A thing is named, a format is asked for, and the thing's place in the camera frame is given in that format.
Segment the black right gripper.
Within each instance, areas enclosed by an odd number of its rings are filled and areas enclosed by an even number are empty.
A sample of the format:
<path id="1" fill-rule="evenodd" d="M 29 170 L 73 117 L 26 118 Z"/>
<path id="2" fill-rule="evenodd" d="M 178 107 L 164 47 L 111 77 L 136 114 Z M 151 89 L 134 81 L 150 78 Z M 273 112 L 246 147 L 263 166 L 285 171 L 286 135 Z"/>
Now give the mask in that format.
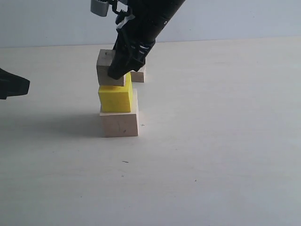
<path id="1" fill-rule="evenodd" d="M 108 76 L 118 80 L 130 71 L 139 71 L 146 64 L 146 57 L 155 44 L 155 21 L 148 15 L 121 14 L 116 18 L 116 25 L 118 35 Z"/>

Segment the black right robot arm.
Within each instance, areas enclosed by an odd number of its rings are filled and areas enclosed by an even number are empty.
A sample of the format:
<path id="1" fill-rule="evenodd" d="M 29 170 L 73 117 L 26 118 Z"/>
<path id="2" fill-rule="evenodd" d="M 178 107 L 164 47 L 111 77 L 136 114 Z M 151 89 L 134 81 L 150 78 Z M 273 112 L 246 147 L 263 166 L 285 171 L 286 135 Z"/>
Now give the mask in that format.
<path id="1" fill-rule="evenodd" d="M 183 0 L 128 0 L 128 15 L 123 12 L 116 18 L 118 35 L 108 76 L 118 80 L 130 71 L 139 71 L 156 38 L 183 3 Z"/>

